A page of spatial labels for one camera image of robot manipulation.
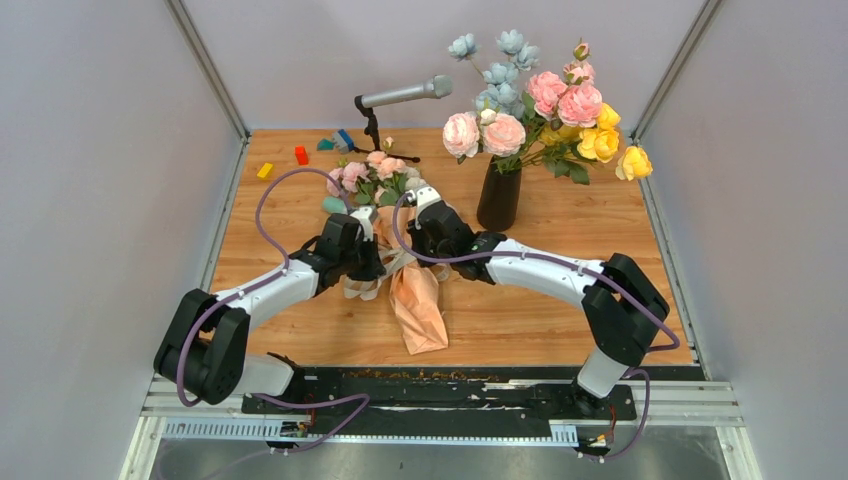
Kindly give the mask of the beige ribbon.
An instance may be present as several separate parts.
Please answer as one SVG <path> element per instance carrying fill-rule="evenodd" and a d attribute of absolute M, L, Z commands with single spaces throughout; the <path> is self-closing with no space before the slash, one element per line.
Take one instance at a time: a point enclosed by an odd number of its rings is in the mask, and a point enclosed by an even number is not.
<path fill-rule="evenodd" d="M 360 298 L 363 301 L 374 300 L 384 282 L 390 280 L 403 267 L 417 266 L 418 260 L 402 248 L 378 247 L 378 254 L 385 272 L 376 280 L 344 280 L 343 294 L 346 299 Z"/>

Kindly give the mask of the peach paper bouquet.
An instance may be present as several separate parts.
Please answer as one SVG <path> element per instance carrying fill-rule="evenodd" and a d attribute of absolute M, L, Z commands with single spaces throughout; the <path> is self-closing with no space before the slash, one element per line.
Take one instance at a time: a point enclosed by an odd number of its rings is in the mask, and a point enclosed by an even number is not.
<path fill-rule="evenodd" d="M 368 153 L 362 161 L 341 159 L 338 166 L 329 171 L 326 188 L 329 196 L 349 200 L 358 206 L 374 206 L 379 215 L 374 222 L 377 247 L 401 248 L 393 233 L 394 204 L 402 193 L 425 186 L 427 182 L 412 162 L 397 158 L 392 152 L 393 144 L 394 139 L 387 137 L 382 140 L 386 153 Z M 389 303 L 411 355 L 449 346 L 438 305 L 439 283 L 448 275 L 445 267 L 422 267 L 418 263 L 403 267 L 382 285 L 388 287 Z"/>

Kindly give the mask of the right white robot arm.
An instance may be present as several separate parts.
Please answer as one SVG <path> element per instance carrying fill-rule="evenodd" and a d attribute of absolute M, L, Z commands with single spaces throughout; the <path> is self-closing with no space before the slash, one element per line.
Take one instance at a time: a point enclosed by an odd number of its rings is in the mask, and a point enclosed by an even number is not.
<path fill-rule="evenodd" d="M 611 403 L 611 391 L 645 356 L 657 350 L 658 333 L 667 349 L 680 345 L 666 326 L 670 306 L 630 257 L 581 260 L 528 247 L 498 232 L 475 232 L 439 195 L 425 190 L 403 199 L 415 208 L 406 231 L 408 252 L 423 265 L 447 264 L 462 278 L 521 287 L 581 310 L 595 342 L 571 390 L 571 403 L 596 417 Z"/>

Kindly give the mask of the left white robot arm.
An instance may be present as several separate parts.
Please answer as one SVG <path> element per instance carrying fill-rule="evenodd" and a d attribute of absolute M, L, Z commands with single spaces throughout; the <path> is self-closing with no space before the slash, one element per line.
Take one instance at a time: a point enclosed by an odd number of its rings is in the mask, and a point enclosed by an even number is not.
<path fill-rule="evenodd" d="M 333 214 L 322 233 L 292 253 L 287 264 L 216 294 L 187 292 L 154 357 L 154 371 L 210 405 L 232 394 L 261 393 L 283 413 L 298 411 L 307 389 L 294 378 L 294 366 L 279 355 L 247 354 L 248 337 L 342 278 L 370 281 L 382 276 L 376 218 L 371 206 Z"/>

